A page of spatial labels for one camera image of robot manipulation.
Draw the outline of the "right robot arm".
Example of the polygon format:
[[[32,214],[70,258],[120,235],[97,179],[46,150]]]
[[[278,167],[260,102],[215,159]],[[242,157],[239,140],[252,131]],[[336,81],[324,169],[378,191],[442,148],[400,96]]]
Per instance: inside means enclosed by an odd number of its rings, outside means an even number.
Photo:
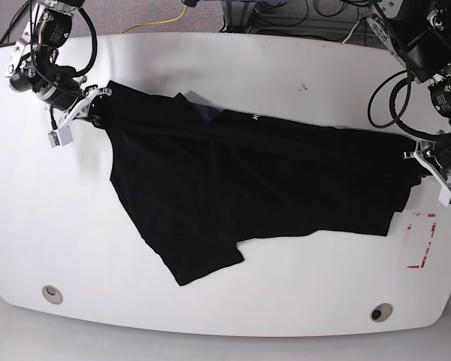
[[[75,11],[88,26],[92,47],[88,63],[80,70],[56,63],[59,48],[71,34]],[[97,32],[83,2],[27,1],[20,13],[28,17],[28,22],[14,45],[5,71],[11,89],[19,93],[30,90],[48,104],[54,132],[64,126],[56,122],[55,110],[65,112],[67,120],[80,119],[98,124],[98,118],[89,115],[89,106],[80,102],[96,90],[100,96],[109,96],[111,91],[96,86],[81,87],[98,55]]]

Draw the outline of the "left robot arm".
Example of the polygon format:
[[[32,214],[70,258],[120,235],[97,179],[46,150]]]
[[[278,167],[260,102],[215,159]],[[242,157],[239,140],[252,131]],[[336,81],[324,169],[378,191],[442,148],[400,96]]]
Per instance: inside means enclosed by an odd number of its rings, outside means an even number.
[[[399,82],[389,96],[391,120],[376,129],[396,125],[420,143],[414,154],[430,174],[446,182],[451,174],[451,131],[431,134],[403,120],[413,83],[426,83],[431,103],[451,128],[451,1],[370,1],[369,26],[387,50],[403,65]]]

